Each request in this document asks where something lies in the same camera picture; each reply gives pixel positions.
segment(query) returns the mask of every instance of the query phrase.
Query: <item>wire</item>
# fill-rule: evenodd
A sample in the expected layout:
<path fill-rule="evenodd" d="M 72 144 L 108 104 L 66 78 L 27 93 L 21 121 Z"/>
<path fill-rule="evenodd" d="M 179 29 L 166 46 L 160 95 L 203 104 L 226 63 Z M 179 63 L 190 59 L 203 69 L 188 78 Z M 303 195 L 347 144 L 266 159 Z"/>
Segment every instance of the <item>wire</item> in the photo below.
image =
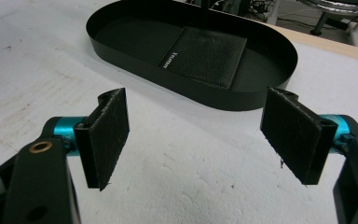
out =
<path fill-rule="evenodd" d="M 301 17 L 301 18 L 311 18 L 311 19 L 317 19 L 319 20 L 320 17 L 314 17 L 314 16 L 306 16 L 306 15 L 296 15 L 296 17 Z"/>
<path fill-rule="evenodd" d="M 213 4 L 213 6 L 211 7 L 211 9 L 213 9 L 214 7 L 219 6 L 219 3 L 224 2 L 224 1 L 226 1 L 226 0 L 219 0 L 219 1 L 215 2 L 215 3 Z"/>
<path fill-rule="evenodd" d="M 282 19 L 282 18 L 278 18 L 279 21 L 290 21 L 290 22 L 293 22 L 293 23 L 296 23 L 297 25 L 299 26 L 303 26 L 303 27 L 307 27 L 307 28 L 312 28 L 312 27 L 315 27 L 315 25 L 311 25 L 311 24 L 308 24 L 308 23 L 305 23 L 305 22 L 302 22 L 302 21 L 295 21 L 295 20 L 287 20 L 287 19 Z M 323 29 L 326 29 L 326 30 L 337 30 L 337 28 L 335 27 L 322 27 Z"/>
<path fill-rule="evenodd" d="M 234 14 L 234 0 L 231 2 L 226 1 L 225 4 L 223 4 L 222 11 L 230 14 Z"/>
<path fill-rule="evenodd" d="M 269 6 L 271 6 L 271 4 L 274 4 L 274 5 L 272 5 L 272 7 L 274 7 L 275 6 L 275 2 L 274 2 L 274 0 L 271 0 L 271 1 L 269 1 L 269 3 L 268 3 L 268 5 L 267 5 L 267 9 L 269 9 Z"/>
<path fill-rule="evenodd" d="M 296 15 L 297 13 L 305 12 L 305 11 L 319 11 L 319 9 L 304 9 L 304 10 L 290 12 L 290 13 L 286 13 L 286 14 L 282 14 L 282 15 L 278 15 L 278 16 L 279 17 L 285 17 L 285 16 L 290 16 L 290 15 Z"/>

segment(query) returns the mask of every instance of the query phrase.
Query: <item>white table surface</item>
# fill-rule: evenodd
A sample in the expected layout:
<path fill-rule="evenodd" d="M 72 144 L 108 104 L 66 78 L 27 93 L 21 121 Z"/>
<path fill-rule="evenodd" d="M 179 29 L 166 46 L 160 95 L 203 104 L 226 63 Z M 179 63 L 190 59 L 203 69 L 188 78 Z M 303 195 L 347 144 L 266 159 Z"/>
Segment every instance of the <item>white table surface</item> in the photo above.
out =
<path fill-rule="evenodd" d="M 212 109 L 106 63 L 85 26 L 108 3 L 0 0 L 0 164 L 49 118 L 87 116 L 99 94 L 125 87 L 131 132 L 111 184 L 87 189 L 80 159 L 68 159 L 83 223 L 337 222 L 343 157 L 329 155 L 320 184 L 302 186 L 259 131 L 262 109 Z M 358 121 L 358 60 L 294 45 L 287 90 Z"/>

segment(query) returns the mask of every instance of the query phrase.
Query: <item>black gripper pad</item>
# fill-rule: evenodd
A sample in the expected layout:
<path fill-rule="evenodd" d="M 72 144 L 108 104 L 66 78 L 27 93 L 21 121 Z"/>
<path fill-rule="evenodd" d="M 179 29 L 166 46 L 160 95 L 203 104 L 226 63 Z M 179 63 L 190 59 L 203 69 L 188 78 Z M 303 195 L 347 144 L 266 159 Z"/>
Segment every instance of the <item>black gripper pad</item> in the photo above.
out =
<path fill-rule="evenodd" d="M 125 89 L 98 97 L 98 107 L 74 130 L 89 188 L 103 190 L 130 131 Z"/>
<path fill-rule="evenodd" d="M 310 111 L 297 95 L 268 89 L 261 131 L 302 184 L 318 184 L 336 130 L 335 122 Z"/>

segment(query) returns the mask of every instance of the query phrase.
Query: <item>screw hole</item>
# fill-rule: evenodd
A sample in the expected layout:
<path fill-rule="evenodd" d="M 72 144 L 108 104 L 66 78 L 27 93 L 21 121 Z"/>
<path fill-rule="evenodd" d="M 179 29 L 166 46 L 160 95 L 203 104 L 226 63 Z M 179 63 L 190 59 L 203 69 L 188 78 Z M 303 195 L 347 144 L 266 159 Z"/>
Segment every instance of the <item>screw hole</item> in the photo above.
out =
<path fill-rule="evenodd" d="M 28 221 L 40 220 L 47 212 L 46 206 L 38 206 L 28 213 L 27 219 Z"/>
<path fill-rule="evenodd" d="M 30 152 L 31 153 L 41 153 L 46 150 L 49 150 L 52 146 L 53 146 L 53 144 L 51 142 L 39 142 L 39 143 L 33 144 L 30 147 Z"/>

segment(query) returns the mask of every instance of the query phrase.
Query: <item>black oval tray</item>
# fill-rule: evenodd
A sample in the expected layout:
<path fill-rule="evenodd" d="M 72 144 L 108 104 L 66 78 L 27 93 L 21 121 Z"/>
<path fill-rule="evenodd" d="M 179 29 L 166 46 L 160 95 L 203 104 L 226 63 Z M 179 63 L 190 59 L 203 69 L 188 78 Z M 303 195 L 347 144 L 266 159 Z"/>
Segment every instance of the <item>black oval tray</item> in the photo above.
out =
<path fill-rule="evenodd" d="M 213 10 L 205 21 L 203 12 L 200 7 L 169 0 L 123 0 L 96 11 L 87 22 L 87 32 L 95 52 L 105 61 L 213 108 L 257 109 L 266 102 L 267 87 L 286 87 L 297 63 L 296 49 L 289 40 L 261 23 Z M 184 35 L 187 30 L 191 35 Z M 197 49 L 202 53 L 190 61 L 177 57 L 176 64 L 170 64 L 172 51 L 183 49 L 187 43 L 182 41 L 177 47 L 179 36 L 200 42 L 204 33 L 211 43 L 222 36 L 217 39 L 223 47 L 211 44 L 203 49 L 202 44 L 193 45 L 186 51 L 197 53 L 193 50 Z M 225 45 L 236 42 L 241 42 L 241 47 L 225 49 Z M 215 66 L 216 62 L 232 62 L 227 52 L 241 55 L 238 63 L 223 69 Z M 212 60 L 211 66 L 197 70 L 203 78 L 186 73 L 187 66 L 203 65 L 206 58 Z"/>

